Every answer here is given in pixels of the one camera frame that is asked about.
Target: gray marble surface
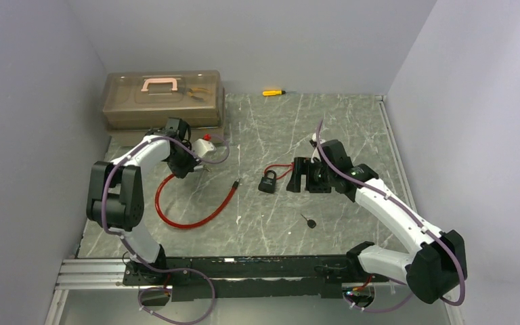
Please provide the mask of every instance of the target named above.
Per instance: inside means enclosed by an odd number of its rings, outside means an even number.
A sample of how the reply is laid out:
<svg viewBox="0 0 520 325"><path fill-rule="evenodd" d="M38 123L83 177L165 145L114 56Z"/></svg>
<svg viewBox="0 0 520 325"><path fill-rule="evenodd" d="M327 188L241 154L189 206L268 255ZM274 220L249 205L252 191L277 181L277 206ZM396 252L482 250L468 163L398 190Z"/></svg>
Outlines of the gray marble surface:
<svg viewBox="0 0 520 325"><path fill-rule="evenodd" d="M344 195L290 193L285 189L289 177L278 181L275 194L257 189L266 166L311 155L308 140L324 118L322 137L342 141L355 164L368 164L405 201L389 136L373 95L228 94L226 105L230 157L220 165L211 165L211 172L173 179L160 197L169 219L193 223L212 213L240 177L238 191L220 215L194 230L172 228L154 209L155 190L170 173L167 165L161 163L143 180L144 222L168 256L345 254L365 240L404 251L377 218ZM112 141L106 160L127 150ZM220 157L225 150L220 147L209 158ZM308 228L300 213L318 225ZM120 257L124 251L118 238L87 222L79 257Z"/></svg>

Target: white small object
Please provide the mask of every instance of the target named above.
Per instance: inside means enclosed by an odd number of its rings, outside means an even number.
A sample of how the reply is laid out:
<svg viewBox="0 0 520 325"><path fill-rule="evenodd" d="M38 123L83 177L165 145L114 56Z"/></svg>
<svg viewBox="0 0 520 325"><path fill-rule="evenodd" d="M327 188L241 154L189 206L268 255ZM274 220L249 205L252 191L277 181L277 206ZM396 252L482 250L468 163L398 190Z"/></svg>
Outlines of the white small object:
<svg viewBox="0 0 520 325"><path fill-rule="evenodd" d="M192 144L192 151L194 151L197 156L204 157L207 153L216 151L216 147L210 141L198 139Z"/></svg>
<svg viewBox="0 0 520 325"><path fill-rule="evenodd" d="M316 142L316 134L312 134L312 141ZM323 144L326 142L325 139L320 138L320 143ZM322 157L320 157L320 153L318 152L318 148L314 148L312 152L312 156L310 157L310 162L314 163L314 158L317 158L319 161L322 161Z"/></svg>

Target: pink handle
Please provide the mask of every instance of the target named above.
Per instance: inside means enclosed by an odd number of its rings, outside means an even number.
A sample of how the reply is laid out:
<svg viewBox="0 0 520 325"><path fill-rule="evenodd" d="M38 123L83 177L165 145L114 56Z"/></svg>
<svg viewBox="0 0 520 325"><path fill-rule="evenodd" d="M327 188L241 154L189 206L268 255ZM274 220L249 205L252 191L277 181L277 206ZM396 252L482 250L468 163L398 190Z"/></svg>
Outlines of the pink handle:
<svg viewBox="0 0 520 325"><path fill-rule="evenodd" d="M140 91L148 91L148 85L151 83L172 83L171 91L178 90L178 81L176 78L151 78L144 81L144 85L142 85Z"/></svg>

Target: red cable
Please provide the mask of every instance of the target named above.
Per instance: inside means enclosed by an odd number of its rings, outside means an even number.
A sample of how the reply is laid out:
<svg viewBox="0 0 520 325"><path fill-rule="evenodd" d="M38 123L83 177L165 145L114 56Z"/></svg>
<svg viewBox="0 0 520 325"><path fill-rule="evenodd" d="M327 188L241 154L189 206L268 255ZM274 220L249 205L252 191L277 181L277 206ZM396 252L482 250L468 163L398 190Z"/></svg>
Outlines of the red cable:
<svg viewBox="0 0 520 325"><path fill-rule="evenodd" d="M368 276L368 279L364 282L363 285L361 286L357 286L355 287L353 290L354 291L361 291L361 290L364 290L365 287L372 281L372 275L370 274L370 276Z"/></svg>
<svg viewBox="0 0 520 325"><path fill-rule="evenodd" d="M291 164L287 164L287 165L283 165L283 164L270 165L270 166L264 168L264 175L266 175L266 172L268 171L268 169L270 169L272 167L290 167L289 170L287 170L285 173L281 174L280 176L278 176L276 178L276 180L279 180L279 179L284 178L284 176L286 176L288 173L290 173L292 171L292 169L294 169L294 163L292 162Z"/></svg>
<svg viewBox="0 0 520 325"><path fill-rule="evenodd" d="M168 223L169 225L171 225L175 228L179 228L179 229L197 228L197 227L200 227L200 226L206 224L210 220L214 219L220 212L222 212L222 210L224 210L226 205L228 205L228 202L230 202L230 199L234 195L234 192L236 192L236 189L238 188L238 184L239 184L239 180L235 181L232 184L232 189L230 190L230 192L228 192L228 195L226 196L226 198L224 199L222 204L218 208L216 208L216 210L214 212L212 212L211 215L200 220L199 222L189 223L189 224L180 224L180 223L175 223L174 221L169 220L169 218L167 218L167 216L160 209L160 202L159 202L160 201L160 191L162 191L164 186L173 178L174 178L174 174L170 174L167 178L165 178L164 181L162 181L162 183L160 183L160 185L156 189L156 195L154 195L154 207L156 208L156 212L158 213L158 215L164 222Z"/></svg>

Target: red wire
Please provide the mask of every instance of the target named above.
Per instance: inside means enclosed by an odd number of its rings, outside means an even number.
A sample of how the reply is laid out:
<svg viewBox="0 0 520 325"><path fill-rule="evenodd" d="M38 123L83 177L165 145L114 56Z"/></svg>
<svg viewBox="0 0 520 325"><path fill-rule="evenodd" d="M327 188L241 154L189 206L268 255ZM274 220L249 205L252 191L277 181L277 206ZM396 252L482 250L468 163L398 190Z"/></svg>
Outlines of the red wire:
<svg viewBox="0 0 520 325"><path fill-rule="evenodd" d="M167 288L167 284L169 283L171 276L172 276L172 274L169 273L169 275L167 276L167 279L165 280L165 283L162 284L162 287L163 287L164 289ZM169 294L168 292L166 292L166 291L165 291L165 295L168 296L168 297L170 297L170 294Z"/></svg>
<svg viewBox="0 0 520 325"><path fill-rule="evenodd" d="M279 179L282 179L284 178L284 176L286 176L288 173L290 173L292 171L292 169L294 169L294 163L291 163L291 164L287 164L287 165L283 165L283 164L274 164L274 165L270 165L266 168L264 168L264 174L263 175L266 175L266 172L268 171L268 169L272 168L272 167L290 167L289 170L287 170L285 173L281 174L280 176L278 176L276 178L276 180L279 180Z"/></svg>
<svg viewBox="0 0 520 325"><path fill-rule="evenodd" d="M370 276L368 276L368 279L364 282L364 284L361 285L361 286L356 286L354 288L354 291L361 291L361 290L363 290L371 281L372 281L372 275L370 274Z"/></svg>
<svg viewBox="0 0 520 325"><path fill-rule="evenodd" d="M236 192L236 188L238 187L238 186L232 186L232 189L230 190L230 192L228 192L228 195L226 196L226 198L224 199L222 204L218 208L216 208L216 210L214 212L212 212L212 214L209 215L208 217L200 220L199 222L181 224L181 223L175 223L174 221L169 220L169 218L167 218L167 216L160 209L160 202L159 202L160 201L160 191L162 191L164 186L173 178L174 178L174 174L170 174L167 178L165 178L165 180L162 181L162 183L160 183L160 185L156 189L156 195L154 196L154 207L156 208L156 212L158 213L158 215L164 222L168 223L169 225L171 225L175 228L179 228L179 229L197 228L197 227L200 227L200 226L206 224L210 220L214 219L220 212L222 212L222 210L224 210L226 205L228 205L228 202L230 202L230 199L232 198L232 196L234 195L234 192Z"/></svg>

